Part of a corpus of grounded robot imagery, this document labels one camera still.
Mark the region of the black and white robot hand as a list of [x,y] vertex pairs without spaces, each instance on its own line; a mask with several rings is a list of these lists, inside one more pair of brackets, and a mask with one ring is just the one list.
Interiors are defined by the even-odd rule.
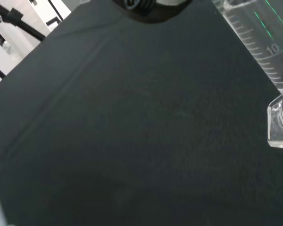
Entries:
[[182,13],[192,0],[114,0],[114,6],[130,19],[144,24],[165,22]]

